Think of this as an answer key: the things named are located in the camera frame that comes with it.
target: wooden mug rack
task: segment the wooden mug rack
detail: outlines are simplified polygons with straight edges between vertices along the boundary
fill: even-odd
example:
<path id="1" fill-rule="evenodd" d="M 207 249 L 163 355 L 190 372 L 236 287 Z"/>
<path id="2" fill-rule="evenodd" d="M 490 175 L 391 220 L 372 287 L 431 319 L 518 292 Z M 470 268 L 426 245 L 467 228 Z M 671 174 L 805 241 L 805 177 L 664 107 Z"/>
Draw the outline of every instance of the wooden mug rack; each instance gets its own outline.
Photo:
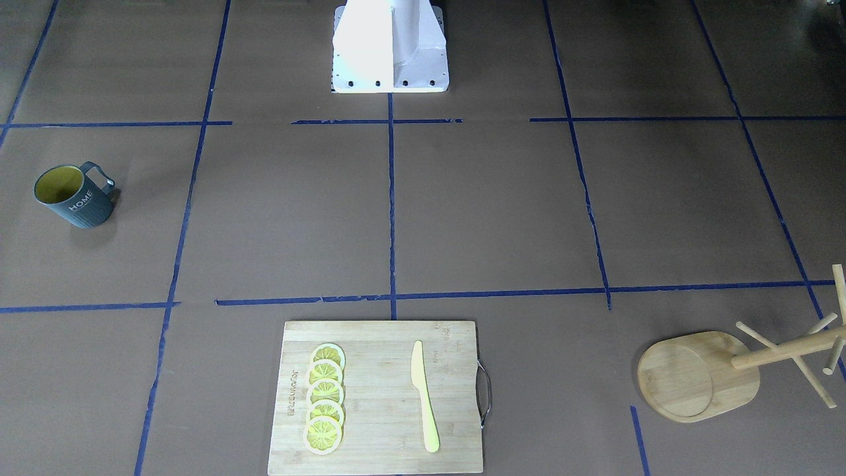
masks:
<path id="1" fill-rule="evenodd" d="M 837 404 L 802 358 L 831 349 L 822 372 L 834 373 L 846 344 L 846 280 L 843 266 L 832 266 L 843 324 L 823 330 L 837 318 L 831 313 L 798 339 L 776 345 L 749 326 L 738 329 L 766 346 L 750 352 L 743 342 L 717 331 L 662 340 L 644 352 L 638 363 L 638 385 L 647 403 L 675 422 L 692 423 L 749 403 L 758 393 L 758 367 L 792 359 L 829 408 Z"/>

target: mug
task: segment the mug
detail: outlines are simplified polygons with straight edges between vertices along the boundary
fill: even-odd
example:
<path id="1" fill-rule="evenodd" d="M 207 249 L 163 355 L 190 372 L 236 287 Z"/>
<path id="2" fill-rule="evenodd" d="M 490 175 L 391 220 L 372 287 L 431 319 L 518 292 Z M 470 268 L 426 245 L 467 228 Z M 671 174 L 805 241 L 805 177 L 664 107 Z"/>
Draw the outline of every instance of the mug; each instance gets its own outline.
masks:
<path id="1" fill-rule="evenodd" d="M 86 175 L 92 168 L 106 178 L 102 189 Z M 108 197 L 112 190 L 114 180 L 93 162 L 53 167 L 41 174 L 33 188 L 38 202 L 79 228 L 92 228 L 109 218 L 114 209 Z"/>

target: cutting board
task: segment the cutting board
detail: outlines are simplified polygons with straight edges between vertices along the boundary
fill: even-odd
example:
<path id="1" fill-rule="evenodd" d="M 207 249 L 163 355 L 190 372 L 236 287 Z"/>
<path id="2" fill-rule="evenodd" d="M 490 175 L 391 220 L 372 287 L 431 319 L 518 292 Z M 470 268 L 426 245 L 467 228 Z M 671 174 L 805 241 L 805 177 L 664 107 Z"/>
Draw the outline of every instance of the cutting board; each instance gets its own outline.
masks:
<path id="1" fill-rule="evenodd" d="M 411 350 L 423 342 L 441 447 L 423 445 Z M 315 455 L 303 432 L 311 352 L 324 342 L 347 357 L 340 446 Z M 282 339 L 267 473 L 270 476 L 481 473 L 476 329 L 470 321 L 288 321 Z"/>

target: grid line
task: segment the grid line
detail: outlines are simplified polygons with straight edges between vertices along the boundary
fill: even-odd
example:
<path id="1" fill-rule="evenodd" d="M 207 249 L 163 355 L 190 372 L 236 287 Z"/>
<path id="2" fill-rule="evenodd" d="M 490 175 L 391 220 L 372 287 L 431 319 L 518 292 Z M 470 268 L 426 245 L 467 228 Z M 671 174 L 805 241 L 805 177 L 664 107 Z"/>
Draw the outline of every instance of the grid line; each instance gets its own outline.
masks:
<path id="1" fill-rule="evenodd" d="M 608 310 L 611 310 L 611 292 L 608 290 L 608 275 L 605 272 L 605 260 L 602 259 L 602 246 L 599 242 L 599 231 L 596 228 L 596 217 L 593 215 L 593 208 L 591 207 L 591 193 L 588 191 L 587 179 L 585 178 L 585 168 L 582 166 L 581 152 L 579 151 L 579 139 L 576 136 L 576 128 L 573 123 L 573 113 L 570 110 L 570 101 L 567 96 L 567 86 L 564 83 L 564 72 L 561 65 L 561 57 L 558 54 L 558 43 L 555 41 L 555 31 L 552 28 L 552 17 L 549 14 L 549 3 L 543 0 L 543 11 L 547 17 L 547 29 L 549 30 L 549 42 L 552 45 L 552 56 L 555 58 L 555 68 L 558 71 L 558 83 L 561 86 L 561 96 L 564 100 L 564 110 L 567 111 L 568 126 L 570 128 L 570 139 L 573 141 L 573 150 L 576 156 L 576 165 L 579 168 L 579 178 L 582 182 L 582 187 L 585 189 L 585 206 L 587 207 L 587 216 L 591 220 L 591 228 L 593 229 L 593 240 L 596 245 L 596 257 L 599 260 L 599 271 L 602 275 L 602 286 L 605 288 L 605 298 L 608 305 Z"/>
<path id="2" fill-rule="evenodd" d="M 646 458 L 646 446 L 643 443 L 643 433 L 640 431 L 640 419 L 637 416 L 637 408 L 634 405 L 631 405 L 629 410 L 631 410 L 632 413 L 634 437 L 637 439 L 637 448 L 640 453 L 640 464 L 643 466 L 643 476 L 650 476 L 649 459 Z"/>
<path id="3" fill-rule="evenodd" d="M 788 228 L 787 221 L 784 219 L 784 215 L 782 214 L 781 208 L 778 206 L 778 201 L 776 200 L 775 192 L 772 190 L 772 186 L 770 185 L 770 180 L 766 177 L 766 172 L 764 171 L 764 165 L 761 162 L 761 158 L 758 156 L 758 151 L 755 148 L 755 143 L 752 140 L 752 135 L 749 132 L 749 128 L 746 126 L 746 121 L 744 115 L 740 111 L 740 105 L 738 104 L 737 97 L 734 95 L 734 90 L 732 89 L 731 85 L 728 82 L 728 77 L 726 76 L 725 69 L 722 67 L 722 63 L 720 62 L 720 58 L 717 55 L 717 50 L 714 47 L 713 42 L 711 41 L 711 36 L 708 34 L 708 29 L 705 26 L 705 21 L 702 19 L 702 15 L 700 14 L 699 8 L 696 6 L 696 0 L 690 0 L 690 7 L 693 9 L 693 13 L 696 16 L 696 21 L 699 22 L 699 26 L 702 30 L 702 35 L 705 37 L 705 41 L 708 44 L 708 49 L 711 52 L 711 56 L 714 59 L 714 64 L 717 66 L 717 70 L 720 73 L 720 77 L 722 78 L 723 84 L 726 86 L 726 91 L 728 93 L 728 98 L 734 107 L 734 112 L 737 114 L 737 119 L 740 122 L 741 128 L 743 128 L 744 136 L 746 138 L 746 142 L 749 145 L 750 152 L 752 153 L 752 158 L 755 160 L 755 165 L 758 167 L 758 173 L 761 176 L 761 182 L 764 184 L 766 188 L 766 194 L 770 197 L 770 203 L 772 204 L 772 208 L 778 217 L 778 222 L 782 226 L 782 231 L 784 233 L 784 238 L 787 240 L 788 245 L 790 246 L 790 251 L 793 253 L 794 261 L 796 262 L 796 267 L 799 269 L 799 274 L 802 276 L 802 280 L 805 282 L 805 288 L 808 291 L 808 296 L 810 297 L 811 302 L 814 305 L 814 310 L 816 311 L 816 315 L 819 319 L 823 319 L 822 310 L 820 309 L 820 304 L 816 300 L 816 295 L 814 294 L 814 290 L 811 287 L 810 280 L 808 279 L 808 274 L 805 272 L 805 266 L 802 264 L 802 259 L 799 257 L 799 251 L 796 249 L 796 244 L 793 241 L 793 238 L 790 235 L 790 230 Z M 846 379 L 846 368 L 843 368 L 841 364 L 841 370 L 843 371 L 843 378 Z"/>
<path id="4" fill-rule="evenodd" d="M 834 286 L 834 280 L 810 281 L 814 286 Z M 311 304 L 318 302 L 357 302 L 357 301 L 389 301 L 394 297 L 397 301 L 417 299 L 450 299 L 467 297 L 513 297 L 513 296 L 565 296 L 573 294 L 604 294 L 610 293 L 641 293 L 641 292 L 672 292 L 672 291 L 718 291 L 732 289 L 767 289 L 804 287 L 804 281 L 762 281 L 749 283 L 718 283 L 699 285 L 650 285 L 650 286 L 617 286 L 607 290 L 600 287 L 592 288 L 559 288 L 535 290 L 504 290 L 504 291 L 447 291 L 447 292 L 417 292 L 396 294 L 365 294 L 347 296 L 302 296 L 302 297 L 271 297 L 261 299 L 216 299 L 218 306 L 264 306 L 274 304 Z"/>
<path id="5" fill-rule="evenodd" d="M 118 309 L 163 309 L 179 302 L 115 302 L 107 304 L 68 304 L 57 306 L 0 307 L 0 314 L 58 313 L 62 311 L 113 311 Z"/>
<path id="6" fill-rule="evenodd" d="M 464 119 L 393 119 L 394 124 L 461 124 Z M 300 119 L 291 125 L 387 125 L 389 119 Z"/>
<path id="7" fill-rule="evenodd" d="M 176 257 L 173 260 L 173 278 L 170 282 L 170 289 L 168 291 L 168 303 L 174 303 L 176 296 L 176 285 L 179 281 L 179 267 L 182 264 L 182 252 L 185 245 L 185 236 L 188 233 L 188 224 L 191 217 L 191 204 L 194 195 L 194 185 L 197 180 L 197 170 L 200 167 L 200 160 L 203 153 L 203 145 L 206 140 L 206 128 L 208 126 L 209 113 L 212 110 L 212 99 L 214 98 L 214 87 L 217 82 L 217 70 L 220 67 L 220 57 L 223 52 L 223 40 L 226 37 L 226 28 L 229 19 L 229 9 L 232 6 L 232 0 L 226 1 L 226 8 L 223 10 L 223 20 L 220 27 L 220 36 L 217 39 L 217 52 L 215 53 L 214 66 L 211 69 L 211 79 L 209 80 L 208 93 L 206 95 L 206 108 L 203 113 L 202 125 L 200 127 L 200 137 L 197 140 L 197 152 L 194 157 L 194 167 L 191 170 L 191 181 L 188 186 L 188 196 L 185 199 L 185 211 L 182 218 L 182 228 L 179 231 L 179 243 L 176 248 Z M 153 409 L 156 405 L 156 394 L 158 392 L 159 378 L 162 374 L 162 363 L 164 360 L 165 345 L 167 343 L 166 335 L 170 327 L 170 318 L 173 306 L 167 306 L 164 311 L 162 319 L 162 333 L 159 335 L 159 347 L 156 362 L 156 377 L 150 388 L 150 395 L 147 399 L 147 409 L 144 415 L 144 426 L 141 430 L 140 442 L 138 444 L 138 456 L 135 459 L 135 476 L 141 476 L 141 471 L 144 466 L 144 456 L 146 453 L 147 439 L 150 435 L 150 425 L 153 416 Z"/>
<path id="8" fill-rule="evenodd" d="M 182 127 L 198 125 L 232 125 L 231 120 L 184 120 L 184 121 L 149 121 L 149 122 L 40 122 L 29 124 L 11 124 L 9 129 L 50 129 L 71 127 Z"/>
<path id="9" fill-rule="evenodd" d="M 388 201 L 390 202 L 388 219 L 391 224 L 391 257 L 389 269 L 391 273 L 391 320 L 397 320 L 397 248 L 396 248 L 396 222 L 394 212 L 396 201 L 394 200 L 394 175 L 393 175 L 393 93 L 387 94 L 387 178 L 388 178 Z"/>
<path id="10" fill-rule="evenodd" d="M 0 131 L 0 148 L 3 148 L 3 143 L 6 141 L 6 135 L 8 134 L 9 127 L 11 126 L 12 121 L 14 121 L 14 115 L 18 112 L 20 100 L 24 96 L 26 84 L 30 82 L 30 76 L 32 76 L 32 70 L 36 66 L 38 55 L 41 54 L 41 49 L 44 47 L 44 41 L 47 39 L 47 33 L 50 31 L 50 26 L 52 25 L 53 17 L 56 15 L 57 7 L 58 0 L 53 0 L 53 3 L 50 7 L 50 14 L 47 16 L 47 21 L 44 23 L 44 30 L 41 31 L 41 37 L 38 39 L 38 45 L 36 46 L 36 50 L 32 53 L 30 65 L 26 68 L 24 79 L 20 82 L 20 88 L 18 88 L 18 94 L 14 97 L 14 103 L 12 104 L 12 108 L 8 111 L 8 117 L 6 118 L 6 124 L 3 126 L 3 131 Z"/>
<path id="11" fill-rule="evenodd" d="M 529 122 L 661 122 L 661 121 L 733 121 L 740 120 L 738 116 L 596 116 L 596 117 L 549 117 L 529 118 Z M 751 121 L 841 121 L 846 116 L 743 116 L 743 120 Z"/>

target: wooden base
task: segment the wooden base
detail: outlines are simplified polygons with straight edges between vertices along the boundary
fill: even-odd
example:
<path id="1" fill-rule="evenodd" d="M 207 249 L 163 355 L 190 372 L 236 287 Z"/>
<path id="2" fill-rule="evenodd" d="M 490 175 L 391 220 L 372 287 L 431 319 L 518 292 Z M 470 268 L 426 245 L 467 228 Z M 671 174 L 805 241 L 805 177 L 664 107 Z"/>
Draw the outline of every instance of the wooden base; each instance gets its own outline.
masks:
<path id="1" fill-rule="evenodd" d="M 674 422 L 716 417 L 758 393 L 758 367 L 738 370 L 731 363 L 732 357 L 748 352 L 743 342 L 724 332 L 663 340 L 640 358 L 640 392 L 656 412 Z"/>

